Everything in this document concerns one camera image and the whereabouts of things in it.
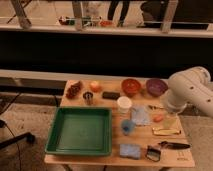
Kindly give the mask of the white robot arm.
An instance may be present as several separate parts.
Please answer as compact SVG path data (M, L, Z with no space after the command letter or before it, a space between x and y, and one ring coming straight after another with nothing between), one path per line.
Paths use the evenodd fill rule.
M172 74L168 90L161 103L168 113L178 114L191 103L207 116L213 118L213 91L208 88L211 75L204 67L192 67Z

